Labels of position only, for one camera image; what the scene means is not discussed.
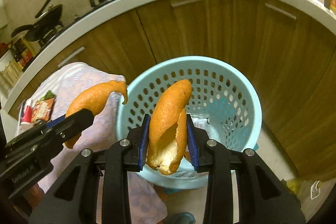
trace light blue basket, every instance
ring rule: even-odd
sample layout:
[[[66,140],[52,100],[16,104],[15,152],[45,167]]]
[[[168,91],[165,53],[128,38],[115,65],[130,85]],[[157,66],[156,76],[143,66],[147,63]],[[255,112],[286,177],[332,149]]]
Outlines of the light blue basket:
[[[152,114],[160,95],[173,83],[189,79],[193,92],[187,113],[207,116],[210,138],[227,148],[254,148],[261,129],[261,106],[248,79],[232,66],[217,59],[187,56],[167,60],[146,70],[127,88],[128,103],[120,102],[117,137],[124,139],[138,127],[146,113]],[[164,176],[144,166],[140,176],[162,187],[193,189],[207,185],[207,173],[198,174],[184,158],[176,173]]]

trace white countertop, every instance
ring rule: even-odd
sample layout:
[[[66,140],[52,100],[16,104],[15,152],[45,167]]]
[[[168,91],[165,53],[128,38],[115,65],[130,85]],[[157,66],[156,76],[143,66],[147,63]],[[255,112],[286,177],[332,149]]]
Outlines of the white countertop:
[[[76,39],[99,26],[100,24],[114,18],[126,11],[132,10],[141,5],[155,0],[113,0],[103,7],[88,14],[48,45],[41,52],[27,70],[22,74],[16,85],[12,88],[8,98],[2,98],[1,105],[3,110],[8,112],[20,93],[34,76],[59,52],[74,42]],[[336,16],[326,9],[317,0],[280,0],[313,17],[315,20],[327,27],[336,35]]]

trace patterned cloth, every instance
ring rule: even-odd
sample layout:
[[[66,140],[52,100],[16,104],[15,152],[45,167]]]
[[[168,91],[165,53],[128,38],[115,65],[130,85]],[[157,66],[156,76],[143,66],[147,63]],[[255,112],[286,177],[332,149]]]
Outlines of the patterned cloth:
[[[110,80],[123,80],[121,75],[110,75],[88,66],[85,63],[69,64],[44,81],[35,94],[33,101],[41,98],[48,90],[56,94],[56,101],[51,119],[64,115],[75,97],[83,90],[98,83]],[[84,148],[100,151],[109,148],[116,140],[115,119],[120,99],[118,93],[111,93],[104,110],[95,117],[93,125],[82,132],[73,149],[64,149],[51,160],[53,171],[39,181],[39,186],[46,192],[69,163]],[[164,203],[157,196],[148,182],[136,173],[128,173],[128,191],[132,223],[156,224],[167,216]],[[101,210],[101,196],[98,198],[97,211]]]

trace blue slipper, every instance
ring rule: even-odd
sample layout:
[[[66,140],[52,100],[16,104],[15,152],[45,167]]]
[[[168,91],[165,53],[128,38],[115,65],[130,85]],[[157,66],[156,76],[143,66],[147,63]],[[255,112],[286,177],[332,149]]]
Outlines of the blue slipper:
[[[195,224],[196,219],[191,213],[179,213],[168,216],[163,220],[163,224]]]

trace pan handle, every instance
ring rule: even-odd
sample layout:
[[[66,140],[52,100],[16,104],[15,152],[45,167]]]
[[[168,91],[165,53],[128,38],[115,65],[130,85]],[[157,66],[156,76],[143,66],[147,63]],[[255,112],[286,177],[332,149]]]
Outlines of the pan handle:
[[[14,36],[16,36],[17,34],[23,32],[23,31],[31,30],[33,27],[34,26],[32,24],[22,25],[20,27],[15,28],[10,36],[11,36],[11,38],[13,38]]]
[[[46,2],[43,4],[41,10],[36,14],[35,18],[39,18],[42,13],[43,13],[43,10],[46,8],[46,6],[49,4],[51,0],[46,0]]]

